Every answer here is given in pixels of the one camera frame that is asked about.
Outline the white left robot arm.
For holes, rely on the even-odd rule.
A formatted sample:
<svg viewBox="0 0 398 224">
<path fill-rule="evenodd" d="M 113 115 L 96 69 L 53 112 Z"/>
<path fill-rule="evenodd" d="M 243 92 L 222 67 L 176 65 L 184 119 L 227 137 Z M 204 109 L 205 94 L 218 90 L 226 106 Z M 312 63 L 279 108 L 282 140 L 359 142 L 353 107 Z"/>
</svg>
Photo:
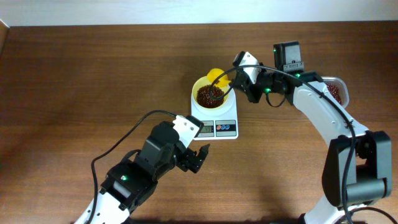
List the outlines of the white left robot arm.
<svg viewBox="0 0 398 224">
<path fill-rule="evenodd" d="M 124 223 L 155 191 L 158 180 L 175 167 L 197 173 L 209 145 L 198 152 L 188 146 L 204 124 L 192 116 L 177 116 L 152 129 L 141 150 L 128 152 L 106 174 L 77 223 Z"/>
</svg>

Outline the yellow plastic measuring scoop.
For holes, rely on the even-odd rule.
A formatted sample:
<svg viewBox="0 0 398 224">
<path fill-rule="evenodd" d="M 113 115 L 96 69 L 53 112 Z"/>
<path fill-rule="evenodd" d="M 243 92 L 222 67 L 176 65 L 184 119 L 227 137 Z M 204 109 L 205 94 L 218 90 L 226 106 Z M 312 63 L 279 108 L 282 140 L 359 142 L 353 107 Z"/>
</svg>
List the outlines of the yellow plastic measuring scoop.
<svg viewBox="0 0 398 224">
<path fill-rule="evenodd" d="M 223 88 L 231 83 L 231 80 L 228 78 L 227 75 L 223 75 L 222 77 L 219 77 L 223 73 L 224 73 L 224 71 L 222 69 L 213 68 L 208 72 L 206 77 L 210 83 L 215 82 L 215 86 L 217 86 L 219 88 Z"/>
</svg>

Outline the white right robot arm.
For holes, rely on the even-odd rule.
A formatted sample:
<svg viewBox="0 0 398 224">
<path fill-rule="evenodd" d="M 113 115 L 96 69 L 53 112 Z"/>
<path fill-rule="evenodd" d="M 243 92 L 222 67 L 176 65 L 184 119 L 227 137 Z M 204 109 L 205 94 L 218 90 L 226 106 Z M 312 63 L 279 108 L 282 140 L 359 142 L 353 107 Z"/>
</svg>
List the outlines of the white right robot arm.
<svg viewBox="0 0 398 224">
<path fill-rule="evenodd" d="M 301 111 L 328 146 L 322 174 L 324 195 L 299 223 L 351 223 L 355 212 L 392 192 L 392 143 L 384 131 L 370 131 L 333 97 L 315 71 L 305 71 L 298 42 L 274 45 L 273 68 L 249 52 L 233 61 L 233 88 L 251 103 L 278 93 Z"/>
</svg>

